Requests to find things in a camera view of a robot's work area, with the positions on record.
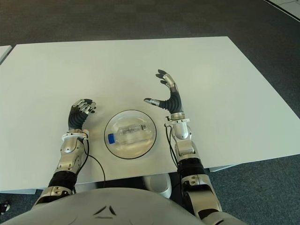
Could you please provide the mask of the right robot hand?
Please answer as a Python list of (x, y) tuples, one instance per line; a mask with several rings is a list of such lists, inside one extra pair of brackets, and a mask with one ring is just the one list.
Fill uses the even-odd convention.
[(170, 91), (170, 97), (167, 100), (157, 100), (152, 98), (145, 98), (144, 102), (157, 106), (159, 108), (163, 108), (167, 110), (170, 114), (174, 113), (182, 113), (183, 107), (180, 98), (180, 93), (178, 91), (178, 87), (176, 82), (173, 80), (170, 74), (166, 71), (158, 69), (157, 74), (155, 74), (157, 78), (160, 79), (160, 82), (168, 87)]

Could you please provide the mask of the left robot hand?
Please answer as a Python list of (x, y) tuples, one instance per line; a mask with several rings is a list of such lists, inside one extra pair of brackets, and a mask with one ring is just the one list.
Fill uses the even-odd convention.
[(68, 116), (68, 129), (82, 129), (89, 114), (94, 113), (96, 103), (91, 99), (79, 99), (70, 109)]

